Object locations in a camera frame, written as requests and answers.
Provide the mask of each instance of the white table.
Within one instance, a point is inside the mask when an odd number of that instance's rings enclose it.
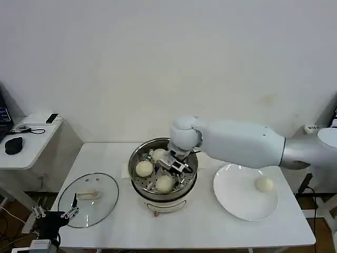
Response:
[[[103,172],[115,178],[120,195],[115,209],[100,223],[76,229],[60,229],[63,248],[261,248],[302,246],[315,237],[281,170],[269,171],[279,192],[275,213],[264,221],[251,222],[228,213],[213,193],[213,177],[224,162],[199,157],[197,183],[188,206],[174,213],[153,217],[121,169],[140,143],[86,143],[82,146],[58,194],[87,173]]]
[[[20,133],[7,135],[0,142],[0,170],[2,171],[2,177],[6,177],[6,171],[8,170],[27,170],[31,168],[36,162],[39,155],[45,149],[61,123],[62,120],[59,120],[55,121],[53,125],[29,126],[32,129],[45,129],[46,132],[43,134]],[[18,154],[6,154],[5,143],[8,140],[16,137],[23,138],[22,150]],[[19,186],[14,185],[12,182],[1,180],[0,188],[9,193],[28,209],[31,209],[32,206],[36,204],[35,201],[33,201],[27,194],[25,194]]]
[[[27,170],[36,162],[39,155],[47,146],[62,121],[55,121],[53,125],[30,125],[32,129],[45,129],[43,134],[20,133],[7,135],[0,142],[0,170]],[[8,155],[5,153],[6,141],[23,138],[23,148],[18,154]]]

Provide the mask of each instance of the steamed bun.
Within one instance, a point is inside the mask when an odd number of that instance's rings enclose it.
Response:
[[[255,180],[255,187],[262,192],[271,192],[274,189],[274,182],[268,177],[259,177]]]
[[[164,157],[165,152],[166,152],[165,149],[156,149],[151,154],[152,160],[155,161],[155,162],[159,161],[160,159],[162,159]]]
[[[136,165],[136,173],[140,177],[148,177],[152,174],[153,165],[149,161],[142,161]]]
[[[173,179],[170,176],[161,176],[156,183],[156,190],[159,193],[166,194],[173,189]]]

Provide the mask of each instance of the cable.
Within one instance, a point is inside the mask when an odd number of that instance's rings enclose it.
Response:
[[[312,190],[313,194],[316,194],[314,189],[312,189],[311,187],[307,186],[308,189]],[[316,210],[317,210],[317,202],[316,202],[316,195],[315,195],[315,214],[314,214],[314,226],[313,226],[313,230],[314,230],[314,236],[316,237]],[[314,244],[314,252],[316,253],[316,244]]]
[[[0,217],[0,219],[6,221],[6,228],[5,228],[5,231],[4,231],[3,233],[1,233],[1,237],[0,237],[0,241],[2,241],[2,239],[6,238],[5,235],[6,235],[6,232],[7,232],[7,229],[8,229],[8,220],[6,219],[5,216]]]
[[[16,132],[15,130],[11,130],[11,131],[7,132],[6,134],[7,135],[18,134],[18,133],[43,134],[45,132],[46,132],[46,130],[42,129],[42,128],[38,128],[38,129],[27,128],[25,130],[20,130],[19,132]]]
[[[13,243],[15,243],[15,242],[17,242],[17,241],[22,240],[24,237],[26,237],[26,236],[28,236],[28,235],[30,235],[30,234],[23,235],[23,236],[19,237],[18,239],[14,240],[14,241],[11,241],[11,242],[8,243],[6,246],[0,248],[0,253],[1,253],[1,251],[2,251],[3,249],[7,248],[9,245],[11,245],[11,244],[13,244]]]
[[[0,207],[0,208],[3,209],[4,211],[6,211],[10,216],[12,216],[12,217],[18,219],[19,221],[23,222],[23,224],[26,224],[22,219],[16,217],[15,215],[12,215],[12,214],[11,214],[10,212],[8,212],[5,208],[3,208],[3,207]]]

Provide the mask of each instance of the table leg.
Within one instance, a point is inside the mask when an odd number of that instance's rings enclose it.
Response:
[[[23,204],[29,211],[32,210],[32,207],[37,205],[37,203],[30,198],[27,194],[24,193],[21,189],[17,188],[14,185],[9,186],[5,182],[0,182],[0,188],[5,190],[8,194],[13,196],[17,201]]]

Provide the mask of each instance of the smartphone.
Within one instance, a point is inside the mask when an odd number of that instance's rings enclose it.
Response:
[[[46,120],[46,124],[52,124],[53,121],[56,119],[58,116],[58,113],[53,113],[49,116],[49,118]]]

